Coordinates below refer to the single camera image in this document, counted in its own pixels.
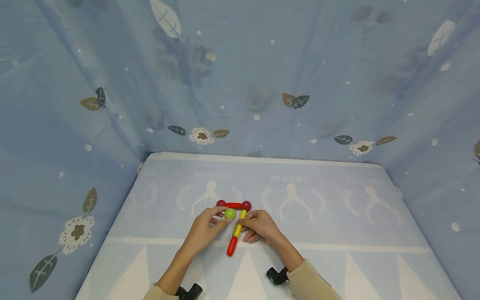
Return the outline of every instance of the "black clip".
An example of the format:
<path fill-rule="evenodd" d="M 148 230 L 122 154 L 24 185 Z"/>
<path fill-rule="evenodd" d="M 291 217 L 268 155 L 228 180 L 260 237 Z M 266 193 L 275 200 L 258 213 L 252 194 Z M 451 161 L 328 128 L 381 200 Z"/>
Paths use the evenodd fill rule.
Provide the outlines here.
<path fill-rule="evenodd" d="M 175 296 L 178 296 L 180 300 L 197 300 L 202 291 L 202 287 L 194 283 L 188 292 L 184 288 L 179 287 Z"/>
<path fill-rule="evenodd" d="M 273 267 L 268 269 L 267 278 L 275 285 L 279 286 L 285 281 L 288 280 L 287 277 L 287 267 L 283 268 L 280 273 L 278 273 Z"/>

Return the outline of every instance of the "green ball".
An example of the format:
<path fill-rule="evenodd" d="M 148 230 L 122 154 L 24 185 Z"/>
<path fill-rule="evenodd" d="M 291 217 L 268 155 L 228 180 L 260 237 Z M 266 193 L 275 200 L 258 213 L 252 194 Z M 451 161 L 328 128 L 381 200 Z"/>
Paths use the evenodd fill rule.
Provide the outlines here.
<path fill-rule="evenodd" d="M 237 212 L 235 211 L 235 209 L 227 209 L 225 212 L 225 219 L 232 219 L 232 220 L 235 220 L 235 218 L 237 217 Z"/>

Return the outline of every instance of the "person's right hand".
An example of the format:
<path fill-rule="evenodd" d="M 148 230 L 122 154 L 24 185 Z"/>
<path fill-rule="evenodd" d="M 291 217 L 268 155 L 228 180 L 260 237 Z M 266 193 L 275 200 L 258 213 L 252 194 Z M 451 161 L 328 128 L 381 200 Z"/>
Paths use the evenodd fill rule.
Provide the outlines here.
<path fill-rule="evenodd" d="M 243 226 L 242 232 L 248 230 L 243 237 L 243 241 L 249 243 L 258 241 L 263 237 L 269 245 L 272 245 L 272 243 L 283 237 L 275 221 L 264 210 L 251 211 L 244 219 L 239 219 L 237 223 Z"/>

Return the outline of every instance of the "mattress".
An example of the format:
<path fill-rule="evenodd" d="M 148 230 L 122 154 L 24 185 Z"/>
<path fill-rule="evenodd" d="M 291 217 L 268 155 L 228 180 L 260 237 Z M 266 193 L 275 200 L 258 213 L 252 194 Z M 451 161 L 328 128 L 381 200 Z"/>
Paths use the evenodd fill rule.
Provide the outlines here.
<path fill-rule="evenodd" d="M 270 213 L 344 300 L 459 299 L 381 166 L 168 152 L 144 162 L 77 299 L 142 299 L 219 199 Z M 293 299 L 265 276 L 283 268 L 265 242 L 239 239 L 226 256 L 233 229 L 195 258 L 182 287 L 200 285 L 199 300 Z"/>

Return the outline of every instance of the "yellow magnetic stick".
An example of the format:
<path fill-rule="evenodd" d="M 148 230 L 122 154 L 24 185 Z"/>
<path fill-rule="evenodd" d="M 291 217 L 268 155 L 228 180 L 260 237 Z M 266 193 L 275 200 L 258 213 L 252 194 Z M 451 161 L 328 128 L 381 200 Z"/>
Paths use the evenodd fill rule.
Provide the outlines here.
<path fill-rule="evenodd" d="M 246 216 L 247 216 L 247 211 L 243 209 L 240 213 L 239 219 L 244 219 Z M 240 233 L 241 233 L 241 225 L 237 224 L 235 226 L 235 230 L 233 231 L 233 236 L 238 238 L 240 236 Z"/>

